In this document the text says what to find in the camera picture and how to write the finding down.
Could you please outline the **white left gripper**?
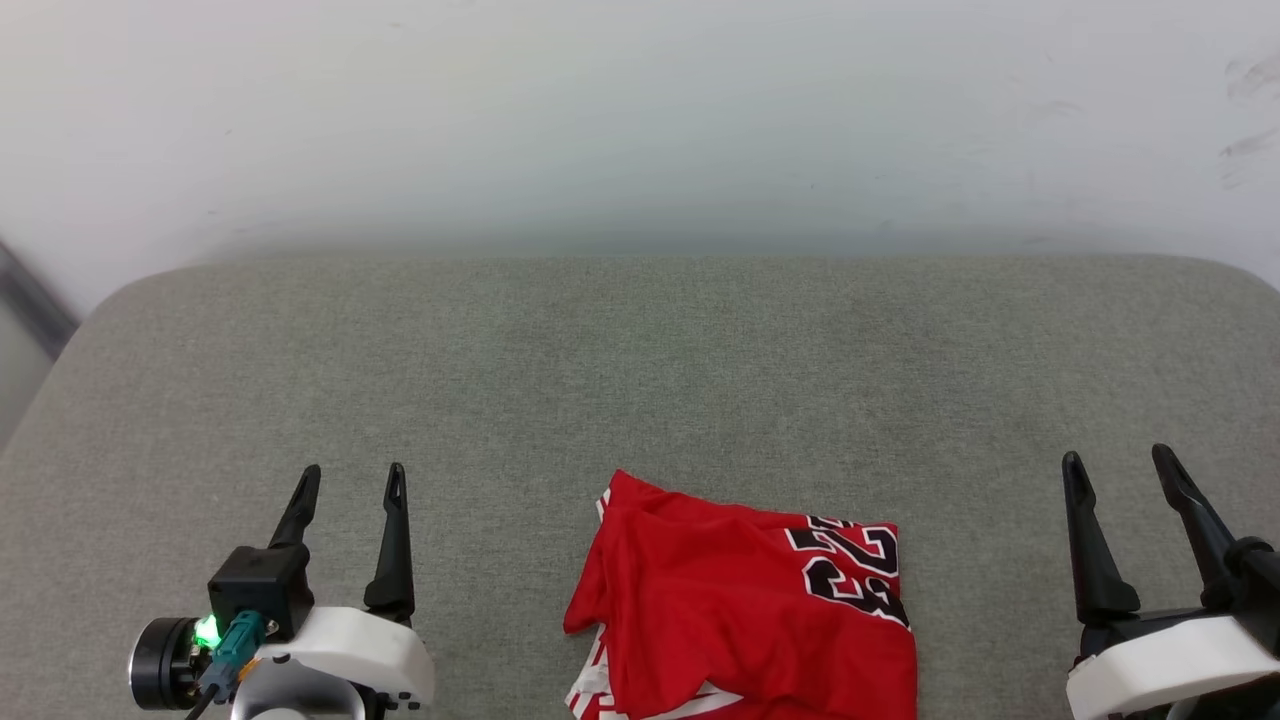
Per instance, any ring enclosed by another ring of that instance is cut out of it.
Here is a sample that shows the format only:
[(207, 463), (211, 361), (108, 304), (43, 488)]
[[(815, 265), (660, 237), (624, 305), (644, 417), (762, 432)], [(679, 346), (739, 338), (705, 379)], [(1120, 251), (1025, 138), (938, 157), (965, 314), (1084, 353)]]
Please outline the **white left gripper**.
[[(270, 550), (305, 544), (321, 478), (317, 464), (303, 469)], [(378, 564), (364, 592), (370, 614), (316, 607), (292, 641), (261, 647), (239, 684), (242, 719), (375, 719), (385, 711), (428, 707), (435, 700), (434, 661), (411, 628), (416, 609), (412, 542), (399, 462), (390, 465), (381, 506), (385, 521)]]

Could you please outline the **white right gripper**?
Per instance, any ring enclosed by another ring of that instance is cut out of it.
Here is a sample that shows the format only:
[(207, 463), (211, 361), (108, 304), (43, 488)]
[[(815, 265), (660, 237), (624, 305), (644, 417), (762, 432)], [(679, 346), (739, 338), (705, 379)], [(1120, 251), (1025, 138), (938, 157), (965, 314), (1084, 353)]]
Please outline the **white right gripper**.
[(1082, 457), (1062, 456), (1062, 491), (1076, 619), (1085, 630), (1069, 671), (1075, 719), (1277, 717), (1277, 552), (1238, 539), (1175, 452), (1151, 456), (1179, 515), (1204, 609), (1143, 618), (1096, 516)]

